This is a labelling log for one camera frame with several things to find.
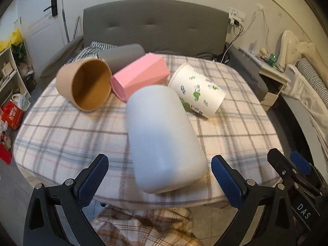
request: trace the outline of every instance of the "blue gripper pad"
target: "blue gripper pad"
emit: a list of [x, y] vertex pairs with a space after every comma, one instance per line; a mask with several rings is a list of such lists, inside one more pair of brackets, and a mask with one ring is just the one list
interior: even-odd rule
[[108, 171], [108, 167], [108, 158], [103, 155], [77, 192], [77, 206], [80, 209], [90, 204]]
[[296, 165], [297, 169], [303, 175], [311, 174], [311, 165], [308, 161], [305, 160], [297, 151], [292, 151], [289, 155], [290, 160]]
[[212, 158], [211, 168], [230, 205], [232, 207], [241, 209], [241, 207], [244, 205], [242, 190], [239, 188], [232, 176], [229, 174], [220, 160], [216, 157]]

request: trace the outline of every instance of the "pink geometric container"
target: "pink geometric container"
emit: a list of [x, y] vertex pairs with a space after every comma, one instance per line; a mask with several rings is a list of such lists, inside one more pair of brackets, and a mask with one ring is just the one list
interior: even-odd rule
[[115, 73], [110, 82], [117, 97], [126, 102], [138, 89], [164, 83], [169, 74], [163, 56], [148, 53]]

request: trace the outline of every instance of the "patterned paper cup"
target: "patterned paper cup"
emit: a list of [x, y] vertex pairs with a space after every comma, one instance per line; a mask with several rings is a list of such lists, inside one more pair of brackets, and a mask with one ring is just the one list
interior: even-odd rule
[[211, 118], [221, 105], [225, 92], [188, 63], [172, 76], [168, 87], [175, 90], [184, 107]]

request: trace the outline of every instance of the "red object on floor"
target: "red object on floor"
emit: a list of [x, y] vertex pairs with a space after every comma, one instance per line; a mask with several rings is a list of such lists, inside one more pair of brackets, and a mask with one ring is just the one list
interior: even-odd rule
[[4, 107], [1, 107], [3, 110], [1, 120], [3, 122], [8, 122], [8, 126], [16, 130], [23, 118], [24, 111], [17, 107], [12, 101], [7, 102]]
[[13, 155], [10, 151], [7, 151], [5, 147], [0, 143], [0, 158], [6, 162], [7, 165], [10, 164]]

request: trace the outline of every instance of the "gray sofa armrest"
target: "gray sofa armrest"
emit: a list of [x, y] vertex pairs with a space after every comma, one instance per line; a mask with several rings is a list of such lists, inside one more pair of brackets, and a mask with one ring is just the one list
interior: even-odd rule
[[48, 86], [48, 84], [56, 77], [58, 70], [66, 64], [70, 58], [74, 58], [82, 48], [83, 36], [79, 36], [68, 43], [44, 65], [40, 78], [36, 79], [41, 90], [44, 90]]
[[236, 70], [249, 85], [259, 101], [268, 93], [268, 87], [259, 75], [260, 68], [234, 46], [229, 49], [227, 65]]

